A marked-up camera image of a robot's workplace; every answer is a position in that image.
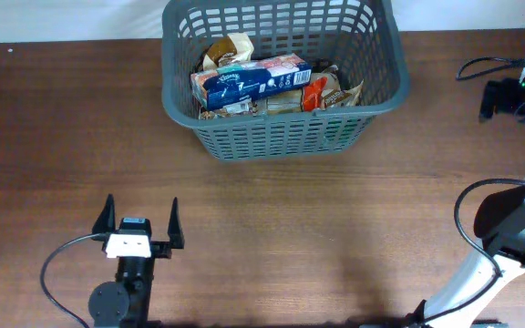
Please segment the long pasta package red ends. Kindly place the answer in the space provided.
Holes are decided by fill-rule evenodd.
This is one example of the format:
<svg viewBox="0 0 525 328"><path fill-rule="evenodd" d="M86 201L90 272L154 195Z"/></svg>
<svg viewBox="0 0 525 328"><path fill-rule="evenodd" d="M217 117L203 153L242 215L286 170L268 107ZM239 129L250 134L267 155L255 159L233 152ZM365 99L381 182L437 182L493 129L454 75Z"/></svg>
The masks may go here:
<svg viewBox="0 0 525 328"><path fill-rule="evenodd" d="M254 106L259 114L266 115L311 112L324 108L323 92L327 82L327 77L315 74L308 86L257 100Z"/></svg>

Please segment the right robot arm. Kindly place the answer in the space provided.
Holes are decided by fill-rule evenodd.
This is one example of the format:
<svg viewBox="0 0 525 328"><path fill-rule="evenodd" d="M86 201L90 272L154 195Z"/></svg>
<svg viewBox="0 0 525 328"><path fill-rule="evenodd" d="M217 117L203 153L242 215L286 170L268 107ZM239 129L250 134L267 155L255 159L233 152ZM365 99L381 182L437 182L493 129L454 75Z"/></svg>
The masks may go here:
<svg viewBox="0 0 525 328"><path fill-rule="evenodd" d="M480 105L479 119L499 113L520 117L525 123L525 57L502 58L499 69L519 68L520 78L490 81ZM468 236L459 216L458 233L473 249L448 284L400 322L402 327L475 327L479 314L508 283L525 273L525 178L484 179L466 187L458 196L459 211L476 188L505 185L479 205L474 234Z"/></svg>

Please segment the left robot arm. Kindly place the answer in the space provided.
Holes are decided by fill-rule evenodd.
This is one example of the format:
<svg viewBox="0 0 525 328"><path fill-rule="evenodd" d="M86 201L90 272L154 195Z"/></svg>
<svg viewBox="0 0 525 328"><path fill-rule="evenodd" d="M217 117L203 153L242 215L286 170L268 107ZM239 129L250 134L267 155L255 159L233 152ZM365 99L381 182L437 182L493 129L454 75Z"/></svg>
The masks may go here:
<svg viewBox="0 0 525 328"><path fill-rule="evenodd" d="M146 218L123 218L116 223L115 201L109 195L92 232L109 259L118 260L115 279L103 282L89 296L88 311L96 327L161 327L149 318L149 302L157 259L170 259L185 240L179 203L172 201L166 241L154 241Z"/></svg>

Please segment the snack bag beige brown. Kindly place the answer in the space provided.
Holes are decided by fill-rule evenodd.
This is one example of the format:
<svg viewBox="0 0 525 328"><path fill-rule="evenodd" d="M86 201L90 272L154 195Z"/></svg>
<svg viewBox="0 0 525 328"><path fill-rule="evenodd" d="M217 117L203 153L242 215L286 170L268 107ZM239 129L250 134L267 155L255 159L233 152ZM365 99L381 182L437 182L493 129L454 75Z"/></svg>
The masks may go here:
<svg viewBox="0 0 525 328"><path fill-rule="evenodd" d="M227 67L233 64L248 62L252 58L254 45L245 33L230 33L216 41L202 54L199 71ZM250 99L239 103L226 105L220 109L207 110L201 108L199 119L216 119L236 116L250 116L256 113L256 106Z"/></svg>
<svg viewBox="0 0 525 328"><path fill-rule="evenodd" d="M337 65L331 65L320 73L311 75L311 82L319 82L321 88L320 109L354 107L362 96L364 81L357 86L343 89L340 84Z"/></svg>

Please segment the grey plastic shopping basket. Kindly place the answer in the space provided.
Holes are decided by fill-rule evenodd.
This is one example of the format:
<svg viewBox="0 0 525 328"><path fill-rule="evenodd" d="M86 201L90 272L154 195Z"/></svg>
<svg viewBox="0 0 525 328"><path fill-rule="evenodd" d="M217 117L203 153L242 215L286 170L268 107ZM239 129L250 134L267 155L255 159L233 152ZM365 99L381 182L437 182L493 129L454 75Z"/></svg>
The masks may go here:
<svg viewBox="0 0 525 328"><path fill-rule="evenodd" d="M256 59L295 53L316 71L336 65L342 88L361 86L357 106L200 119L190 76L206 50L231 32L249 35ZM162 13L161 67L166 113L220 160L344 151L409 91L390 0L170 1Z"/></svg>

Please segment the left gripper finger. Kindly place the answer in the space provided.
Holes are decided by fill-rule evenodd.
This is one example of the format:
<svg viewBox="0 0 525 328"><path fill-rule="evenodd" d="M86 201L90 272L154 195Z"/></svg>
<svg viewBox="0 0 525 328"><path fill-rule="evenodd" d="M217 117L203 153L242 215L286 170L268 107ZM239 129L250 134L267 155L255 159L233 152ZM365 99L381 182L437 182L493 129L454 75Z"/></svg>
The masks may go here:
<svg viewBox="0 0 525 328"><path fill-rule="evenodd" d="M170 247L172 249L183 249L185 238L180 224L179 202L174 198L170 211L170 220L168 225L168 236L170 238Z"/></svg>
<svg viewBox="0 0 525 328"><path fill-rule="evenodd" d="M91 232L93 234L112 233L115 230L115 201L113 195L108 194L103 210L95 221Z"/></svg>

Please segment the tissue pack multipack box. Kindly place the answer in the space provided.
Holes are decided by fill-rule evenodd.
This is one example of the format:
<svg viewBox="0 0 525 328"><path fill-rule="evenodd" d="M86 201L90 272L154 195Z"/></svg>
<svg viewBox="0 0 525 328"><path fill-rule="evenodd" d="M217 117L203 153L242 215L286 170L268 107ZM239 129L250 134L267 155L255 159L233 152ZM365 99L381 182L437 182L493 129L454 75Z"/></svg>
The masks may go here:
<svg viewBox="0 0 525 328"><path fill-rule="evenodd" d="M190 76L192 95L209 111L306 87L312 66L296 54L241 62Z"/></svg>

